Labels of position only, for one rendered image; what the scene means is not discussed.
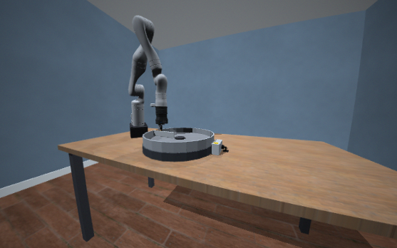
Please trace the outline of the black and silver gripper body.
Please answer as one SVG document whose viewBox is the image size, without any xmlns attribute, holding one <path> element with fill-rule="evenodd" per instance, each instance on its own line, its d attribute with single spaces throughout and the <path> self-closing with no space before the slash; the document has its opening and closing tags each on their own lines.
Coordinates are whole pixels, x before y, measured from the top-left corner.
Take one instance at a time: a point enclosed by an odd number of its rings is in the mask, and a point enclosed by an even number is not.
<svg viewBox="0 0 397 248">
<path fill-rule="evenodd" d="M 167 99 L 155 99 L 155 104 L 151 103 L 151 107 L 155 107 L 156 111 L 156 124 L 166 124 L 167 119 Z"/>
</svg>

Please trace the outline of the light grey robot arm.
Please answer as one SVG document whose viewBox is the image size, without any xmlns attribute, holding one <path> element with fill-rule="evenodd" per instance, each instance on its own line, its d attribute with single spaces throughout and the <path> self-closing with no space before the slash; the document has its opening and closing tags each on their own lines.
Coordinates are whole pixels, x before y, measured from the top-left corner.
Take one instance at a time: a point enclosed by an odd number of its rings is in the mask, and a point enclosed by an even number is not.
<svg viewBox="0 0 397 248">
<path fill-rule="evenodd" d="M 143 126 L 145 89 L 144 86 L 137 85 L 136 82 L 139 77 L 144 74 L 148 62 L 152 71 L 155 85 L 157 82 L 155 99 L 167 99 L 167 78 L 162 74 L 160 59 L 154 48 L 151 46 L 155 30 L 152 21 L 149 21 L 142 16 L 135 16 L 133 18 L 133 29 L 136 36 L 138 37 L 140 46 L 133 54 L 130 83 L 128 88 L 128 92 L 131 96 L 138 96 L 138 99 L 131 102 L 131 125 Z"/>
</svg>

